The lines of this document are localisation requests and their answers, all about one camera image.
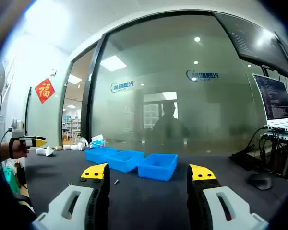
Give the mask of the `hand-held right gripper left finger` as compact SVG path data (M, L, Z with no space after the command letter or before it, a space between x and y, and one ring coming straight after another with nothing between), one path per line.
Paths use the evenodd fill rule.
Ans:
M76 185L67 186L32 223L35 230L106 230L110 192L107 163L85 169Z

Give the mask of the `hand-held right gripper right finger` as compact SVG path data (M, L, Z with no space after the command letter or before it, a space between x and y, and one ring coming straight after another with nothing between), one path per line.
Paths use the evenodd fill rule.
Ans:
M190 164L187 170L187 208L191 230L266 230L269 223L250 212L249 204L214 173Z

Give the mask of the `person's left hand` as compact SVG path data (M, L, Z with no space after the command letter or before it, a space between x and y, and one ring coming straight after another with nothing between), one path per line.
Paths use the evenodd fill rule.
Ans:
M18 158L26 158L28 156L29 149L27 149L25 146L22 146L21 144L14 143L12 147L12 154L14 159Z

